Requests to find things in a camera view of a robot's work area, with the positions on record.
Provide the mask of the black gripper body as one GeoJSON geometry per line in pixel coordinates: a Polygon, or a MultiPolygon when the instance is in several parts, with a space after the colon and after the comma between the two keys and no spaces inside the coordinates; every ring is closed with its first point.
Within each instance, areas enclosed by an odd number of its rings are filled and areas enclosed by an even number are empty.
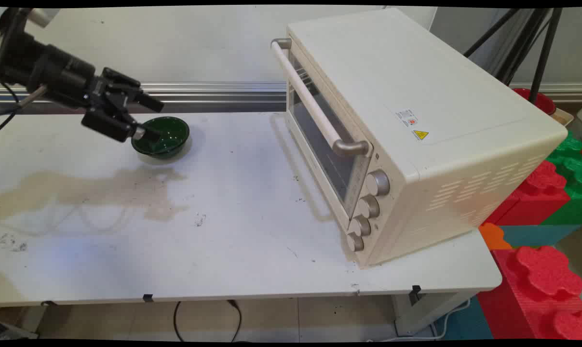
{"type": "Polygon", "coordinates": [[[53,45],[33,44],[27,48],[27,92],[46,87],[46,99],[69,108],[88,108],[88,92],[96,68],[53,45]]]}

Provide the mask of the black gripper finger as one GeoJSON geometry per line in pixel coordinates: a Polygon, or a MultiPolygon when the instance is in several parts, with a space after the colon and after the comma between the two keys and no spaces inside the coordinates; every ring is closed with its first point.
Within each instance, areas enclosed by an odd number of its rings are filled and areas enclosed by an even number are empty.
{"type": "Polygon", "coordinates": [[[81,120],[81,125],[112,140],[124,143],[129,139],[160,140],[160,132],[137,122],[125,111],[106,112],[101,108],[89,108],[81,120]]]}
{"type": "Polygon", "coordinates": [[[101,77],[106,82],[105,95],[119,100],[122,107],[137,103],[154,112],[163,110],[164,103],[146,93],[140,81],[109,67],[103,69],[101,77]]]}

